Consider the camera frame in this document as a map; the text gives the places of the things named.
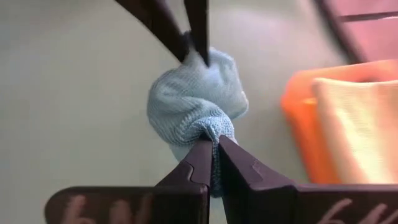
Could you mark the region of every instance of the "yellow towel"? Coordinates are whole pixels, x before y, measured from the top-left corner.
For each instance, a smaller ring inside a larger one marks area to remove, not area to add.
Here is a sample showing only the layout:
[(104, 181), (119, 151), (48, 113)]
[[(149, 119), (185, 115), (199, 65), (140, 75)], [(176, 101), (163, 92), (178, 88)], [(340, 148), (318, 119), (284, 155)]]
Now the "yellow towel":
[(398, 183), (398, 80), (313, 84), (323, 135), (345, 184)]

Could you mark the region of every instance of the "light blue cloth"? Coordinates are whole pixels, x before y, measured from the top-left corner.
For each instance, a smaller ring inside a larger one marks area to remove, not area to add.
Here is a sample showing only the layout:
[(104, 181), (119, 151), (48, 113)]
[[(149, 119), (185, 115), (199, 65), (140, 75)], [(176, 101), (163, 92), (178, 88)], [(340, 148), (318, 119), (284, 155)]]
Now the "light blue cloth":
[(248, 110), (248, 100), (233, 58), (212, 48), (209, 56), (207, 67), (191, 49), (181, 66), (158, 78), (149, 92), (147, 115), (179, 161), (201, 134), (213, 141), (211, 194), (219, 197), (219, 137), (225, 135), (236, 142), (231, 119)]

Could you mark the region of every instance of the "microfiber cloth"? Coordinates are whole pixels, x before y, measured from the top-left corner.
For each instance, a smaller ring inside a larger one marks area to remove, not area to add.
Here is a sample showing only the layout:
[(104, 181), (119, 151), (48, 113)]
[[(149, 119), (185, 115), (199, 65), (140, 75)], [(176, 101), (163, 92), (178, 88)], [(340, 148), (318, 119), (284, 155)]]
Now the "microfiber cloth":
[(344, 184), (398, 183), (398, 80), (313, 84), (322, 132)]
[(147, 115), (158, 135), (181, 161), (202, 134), (213, 141), (211, 194), (222, 196), (219, 137), (236, 142), (231, 122), (248, 110), (232, 57), (210, 48), (207, 67), (193, 48), (176, 69), (165, 72), (149, 91)]

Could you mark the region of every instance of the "folded towel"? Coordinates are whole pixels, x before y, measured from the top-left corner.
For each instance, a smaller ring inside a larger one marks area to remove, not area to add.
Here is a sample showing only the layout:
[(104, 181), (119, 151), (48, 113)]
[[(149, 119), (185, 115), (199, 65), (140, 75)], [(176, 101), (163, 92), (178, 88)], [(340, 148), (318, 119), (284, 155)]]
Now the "folded towel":
[(313, 89), (341, 181), (398, 183), (398, 80), (353, 83), (319, 78)]
[(248, 110), (248, 100), (233, 58), (213, 48), (209, 56), (207, 67), (191, 49), (181, 66), (157, 79), (149, 92), (147, 115), (179, 161), (202, 134), (213, 141), (211, 194), (219, 197), (219, 137), (225, 135), (236, 142), (231, 119)]

